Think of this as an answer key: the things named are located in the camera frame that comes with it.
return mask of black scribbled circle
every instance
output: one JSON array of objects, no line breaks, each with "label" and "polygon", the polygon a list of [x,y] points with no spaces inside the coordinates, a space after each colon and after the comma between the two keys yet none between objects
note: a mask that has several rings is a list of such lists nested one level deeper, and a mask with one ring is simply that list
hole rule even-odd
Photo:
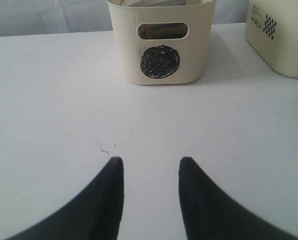
[{"label": "black scribbled circle", "polygon": [[143,53],[140,66],[144,75],[149,78],[166,78],[179,69],[180,55],[169,46],[151,47]]}]

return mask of white tabletop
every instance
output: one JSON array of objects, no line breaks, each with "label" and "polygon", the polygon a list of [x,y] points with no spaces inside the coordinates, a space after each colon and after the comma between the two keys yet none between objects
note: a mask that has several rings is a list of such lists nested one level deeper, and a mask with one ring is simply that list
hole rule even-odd
[{"label": "white tabletop", "polygon": [[112,32],[0,37],[0,239],[125,167],[120,240],[184,240],[178,167],[298,236],[298,79],[274,73],[245,24],[212,27],[203,77],[127,83]]}]

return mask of checkered pattern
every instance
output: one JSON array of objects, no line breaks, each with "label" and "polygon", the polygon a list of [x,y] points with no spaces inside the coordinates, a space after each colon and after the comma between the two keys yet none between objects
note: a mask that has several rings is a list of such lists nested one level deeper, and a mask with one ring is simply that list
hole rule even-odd
[{"label": "checkered pattern", "polygon": [[265,16],[263,32],[268,35],[271,40],[274,39],[273,34],[275,33],[274,27],[277,26],[277,22],[273,20],[268,14]]}]

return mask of handle cutout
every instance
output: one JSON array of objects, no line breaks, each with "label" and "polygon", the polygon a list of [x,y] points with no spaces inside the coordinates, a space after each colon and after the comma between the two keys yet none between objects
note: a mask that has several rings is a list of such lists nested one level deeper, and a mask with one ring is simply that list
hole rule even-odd
[{"label": "handle cutout", "polygon": [[138,35],[144,40],[182,39],[188,34],[185,23],[142,24],[138,27]]}]

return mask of white backdrop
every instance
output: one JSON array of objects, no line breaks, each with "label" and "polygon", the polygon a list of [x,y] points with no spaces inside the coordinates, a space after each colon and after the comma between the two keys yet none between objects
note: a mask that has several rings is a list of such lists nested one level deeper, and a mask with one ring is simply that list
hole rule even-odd
[{"label": "white backdrop", "polygon": [[[217,0],[214,24],[245,22],[248,0]],[[106,0],[0,0],[0,37],[111,30]]]}]

